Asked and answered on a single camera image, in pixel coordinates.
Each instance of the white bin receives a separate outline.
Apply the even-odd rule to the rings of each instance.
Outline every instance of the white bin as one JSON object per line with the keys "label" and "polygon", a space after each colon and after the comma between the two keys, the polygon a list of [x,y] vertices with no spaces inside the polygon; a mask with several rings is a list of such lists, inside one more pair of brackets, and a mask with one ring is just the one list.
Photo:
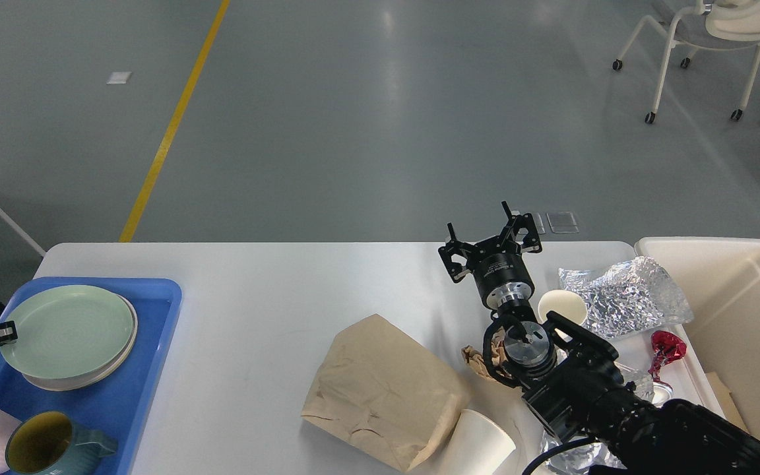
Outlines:
{"label": "white bin", "polygon": [[645,237],[635,250],[685,292],[694,312],[685,331],[700,364],[729,386],[760,439],[760,239]]}

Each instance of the white plate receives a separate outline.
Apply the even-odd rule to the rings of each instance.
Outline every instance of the white plate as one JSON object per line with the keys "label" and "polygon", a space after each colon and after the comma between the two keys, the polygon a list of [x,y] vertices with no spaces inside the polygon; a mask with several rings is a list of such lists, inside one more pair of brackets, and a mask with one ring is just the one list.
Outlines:
{"label": "white plate", "polygon": [[137,339],[137,330],[139,329],[139,319],[137,318],[137,310],[133,305],[121,295],[119,298],[125,301],[127,307],[131,310],[131,316],[133,317],[133,331],[131,337],[126,343],[125,347],[115,356],[114,359],[109,361],[108,364],[100,367],[96,371],[87,373],[86,375],[75,376],[73,378],[61,378],[61,379],[42,379],[34,378],[33,376],[23,375],[24,378],[31,384],[37,386],[40,389],[46,391],[72,391],[80,389],[89,385],[96,384],[97,382],[110,376],[127,358],[130,354],[131,348]]}

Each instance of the mug handle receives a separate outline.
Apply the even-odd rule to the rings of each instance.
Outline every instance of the mug handle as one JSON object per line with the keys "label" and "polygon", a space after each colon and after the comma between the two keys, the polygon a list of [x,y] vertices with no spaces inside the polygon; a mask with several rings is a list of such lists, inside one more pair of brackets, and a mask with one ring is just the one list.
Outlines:
{"label": "mug handle", "polygon": [[84,430],[78,435],[75,445],[96,444],[99,446],[99,457],[108,457],[115,454],[118,444],[114,439],[104,435],[100,430]]}

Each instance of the brown paper bag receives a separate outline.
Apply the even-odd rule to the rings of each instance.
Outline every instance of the brown paper bag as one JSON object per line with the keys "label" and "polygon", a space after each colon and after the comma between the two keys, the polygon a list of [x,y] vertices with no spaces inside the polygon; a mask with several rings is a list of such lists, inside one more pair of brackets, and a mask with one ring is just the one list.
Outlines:
{"label": "brown paper bag", "polygon": [[452,367],[372,315],[334,338],[301,417],[409,472],[450,435],[470,397]]}

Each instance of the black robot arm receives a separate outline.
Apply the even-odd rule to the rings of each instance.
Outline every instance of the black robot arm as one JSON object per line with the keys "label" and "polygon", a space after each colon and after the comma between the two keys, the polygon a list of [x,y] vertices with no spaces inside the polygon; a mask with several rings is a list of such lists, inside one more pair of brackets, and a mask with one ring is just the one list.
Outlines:
{"label": "black robot arm", "polygon": [[[521,253],[541,252],[531,214],[513,213],[503,202],[507,225],[477,244],[450,238],[438,249],[453,282],[474,275],[492,322],[483,337],[483,362],[501,384],[521,387],[522,399],[545,430],[565,442],[583,433],[600,440],[627,470],[595,466],[590,475],[760,475],[760,441],[702,406],[669,400],[662,408],[634,394],[615,366],[618,351],[596,334],[556,312],[544,324],[528,301],[534,285]],[[521,241],[518,233],[526,230]],[[453,262],[453,256],[466,259]],[[569,338],[562,338],[557,330]],[[507,361],[491,362],[502,336]],[[555,349],[567,352],[557,364]],[[525,473],[531,473],[530,464]]]}

